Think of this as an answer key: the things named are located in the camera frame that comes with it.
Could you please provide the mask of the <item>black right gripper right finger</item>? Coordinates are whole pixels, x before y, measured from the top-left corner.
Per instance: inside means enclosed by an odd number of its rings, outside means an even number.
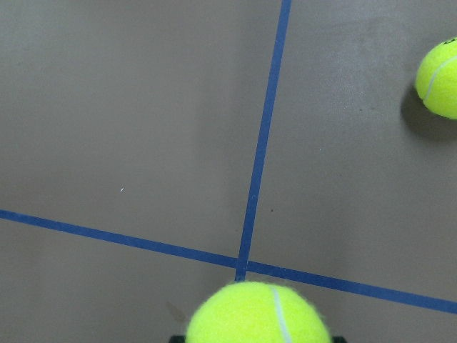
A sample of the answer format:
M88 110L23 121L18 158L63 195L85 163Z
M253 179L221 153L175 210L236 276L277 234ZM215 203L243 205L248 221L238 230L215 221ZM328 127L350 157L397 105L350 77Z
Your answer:
M342 336L333 336L332 342L333 343L346 343L346 339Z

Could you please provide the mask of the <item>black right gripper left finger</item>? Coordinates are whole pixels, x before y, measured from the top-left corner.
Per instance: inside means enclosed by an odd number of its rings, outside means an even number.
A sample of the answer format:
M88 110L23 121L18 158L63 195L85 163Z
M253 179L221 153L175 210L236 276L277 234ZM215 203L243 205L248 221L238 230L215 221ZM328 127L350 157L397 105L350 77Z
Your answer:
M186 337L184 335L173 335L169 338L169 343L185 343Z

